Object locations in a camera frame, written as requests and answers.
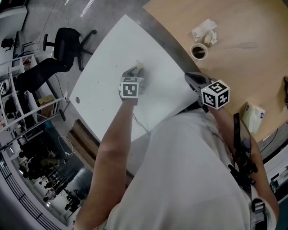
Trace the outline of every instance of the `white t-shirt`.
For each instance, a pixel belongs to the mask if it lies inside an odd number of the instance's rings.
[[[145,159],[107,230],[250,229],[250,199],[211,114],[183,113],[152,132]]]

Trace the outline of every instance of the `black chair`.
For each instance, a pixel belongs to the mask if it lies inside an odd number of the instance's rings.
[[[45,34],[43,41],[43,50],[46,46],[54,47],[54,58],[62,62],[69,69],[73,66],[74,58],[78,58],[79,70],[83,71],[82,67],[82,52],[93,55],[92,52],[83,48],[84,44],[92,34],[96,34],[96,30],[92,30],[80,43],[80,33],[71,28],[60,28],[57,32],[55,43],[47,42],[48,34]]]
[[[69,70],[69,67],[54,58],[45,59],[37,66],[19,74],[16,79],[16,88],[20,92],[28,90],[33,93],[53,74]]]

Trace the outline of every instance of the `railing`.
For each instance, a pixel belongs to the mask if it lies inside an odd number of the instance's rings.
[[[0,153],[0,171],[6,180],[8,186],[19,200],[21,205],[31,214],[31,216],[37,220],[47,230],[61,230],[55,224],[53,224],[49,219],[47,219],[43,213],[41,213],[36,206],[29,200],[29,198],[22,191],[20,186],[17,184],[12,173],[10,172],[7,164],[3,158],[3,155]]]

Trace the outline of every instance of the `cup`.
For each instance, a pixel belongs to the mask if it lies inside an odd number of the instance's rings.
[[[208,49],[201,43],[196,43],[191,46],[190,52],[193,58],[197,60],[204,60],[208,56]]]

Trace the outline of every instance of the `cardboard box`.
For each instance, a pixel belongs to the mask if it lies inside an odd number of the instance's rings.
[[[45,104],[47,104],[49,102],[52,102],[52,101],[54,101],[54,96],[53,95],[49,95],[49,96],[40,98],[38,100],[40,106],[43,106],[43,105],[45,105]],[[44,109],[41,109],[40,114],[45,116],[45,117],[50,117],[51,113],[52,113],[52,110],[53,110],[53,107],[54,107],[54,105],[50,105],[50,106],[47,106]]]

